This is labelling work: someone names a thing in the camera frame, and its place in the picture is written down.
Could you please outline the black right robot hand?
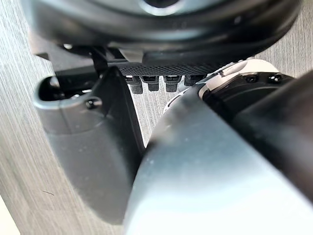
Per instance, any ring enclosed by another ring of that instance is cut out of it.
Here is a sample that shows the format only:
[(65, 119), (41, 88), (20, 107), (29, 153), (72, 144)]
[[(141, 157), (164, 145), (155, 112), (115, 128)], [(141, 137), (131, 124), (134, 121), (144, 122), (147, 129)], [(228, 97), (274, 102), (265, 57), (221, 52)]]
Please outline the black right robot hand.
[(299, 0), (23, 0), (33, 53), (54, 75), (34, 106), (82, 200), (123, 222), (144, 153), (132, 101), (159, 77), (174, 92), (258, 54), (293, 26)]

